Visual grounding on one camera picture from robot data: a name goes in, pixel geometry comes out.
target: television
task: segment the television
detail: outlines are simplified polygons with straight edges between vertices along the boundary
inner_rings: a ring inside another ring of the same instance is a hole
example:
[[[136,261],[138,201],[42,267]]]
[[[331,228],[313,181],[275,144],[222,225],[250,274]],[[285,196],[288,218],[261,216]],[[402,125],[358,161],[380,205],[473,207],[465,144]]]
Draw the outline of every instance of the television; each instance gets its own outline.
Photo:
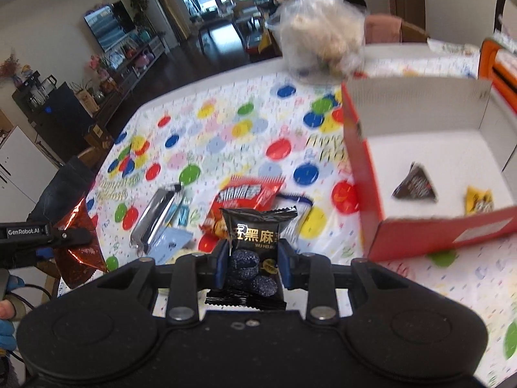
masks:
[[[124,4],[117,1],[84,16],[104,52],[122,41],[135,26]]]

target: yellow candy wrapper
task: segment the yellow candy wrapper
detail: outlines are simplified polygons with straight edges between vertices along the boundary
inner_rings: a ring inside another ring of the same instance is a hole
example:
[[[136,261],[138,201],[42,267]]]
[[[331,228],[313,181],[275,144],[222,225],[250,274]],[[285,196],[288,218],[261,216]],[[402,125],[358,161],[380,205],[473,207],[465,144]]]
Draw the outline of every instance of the yellow candy wrapper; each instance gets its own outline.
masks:
[[[465,197],[465,215],[477,213],[488,213],[494,210],[494,199],[492,191],[481,191],[477,188],[468,186]]]

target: green dot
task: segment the green dot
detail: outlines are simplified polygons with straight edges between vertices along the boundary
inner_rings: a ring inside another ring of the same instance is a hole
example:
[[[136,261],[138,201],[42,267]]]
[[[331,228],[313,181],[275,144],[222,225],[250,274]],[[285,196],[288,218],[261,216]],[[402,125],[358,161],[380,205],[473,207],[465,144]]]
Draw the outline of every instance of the green dot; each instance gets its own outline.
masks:
[[[327,98],[317,99],[311,103],[312,112],[323,115],[332,109],[332,101]]]
[[[255,107],[253,106],[253,103],[251,102],[248,102],[246,104],[244,104],[243,106],[241,106],[238,110],[237,110],[237,113],[239,115],[248,115],[251,111],[253,111]]]
[[[187,165],[179,175],[179,182],[183,185],[190,185],[199,178],[200,174],[201,169],[199,166],[193,164]]]
[[[505,358],[510,359],[517,350],[517,322],[513,321],[506,331],[505,336]]]
[[[427,257],[438,267],[447,268],[458,258],[454,249],[428,254]]]
[[[131,151],[131,146],[127,146],[124,150],[121,151],[121,153],[118,155],[118,161],[122,162],[123,159],[129,154]]]
[[[117,210],[115,210],[115,222],[120,223],[124,219],[124,216],[126,215],[127,211],[128,208],[126,207],[126,205],[124,203],[120,203],[117,206]]]
[[[113,271],[118,268],[118,259],[115,256],[108,257],[106,259],[106,267],[108,268],[108,271]]]

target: clear plastic bag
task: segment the clear plastic bag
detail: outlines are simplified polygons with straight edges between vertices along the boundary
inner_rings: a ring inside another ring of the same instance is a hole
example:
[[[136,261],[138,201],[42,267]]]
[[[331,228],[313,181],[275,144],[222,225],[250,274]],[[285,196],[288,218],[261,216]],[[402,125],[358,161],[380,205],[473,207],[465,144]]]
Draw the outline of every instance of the clear plastic bag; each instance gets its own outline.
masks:
[[[291,74],[319,84],[362,68],[364,18],[365,13],[344,0],[295,0],[282,5],[266,27]]]

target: hand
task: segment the hand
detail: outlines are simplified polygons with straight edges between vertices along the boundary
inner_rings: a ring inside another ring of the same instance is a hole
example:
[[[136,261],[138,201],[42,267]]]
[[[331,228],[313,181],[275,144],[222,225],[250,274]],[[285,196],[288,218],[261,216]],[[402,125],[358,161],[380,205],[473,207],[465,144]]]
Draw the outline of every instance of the hand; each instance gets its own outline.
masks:
[[[7,283],[7,291],[17,289],[25,286],[25,282],[16,276],[9,277]],[[16,349],[16,340],[13,336],[15,327],[12,325],[10,319],[16,315],[15,307],[8,300],[0,301],[0,348],[4,350],[13,351]]]

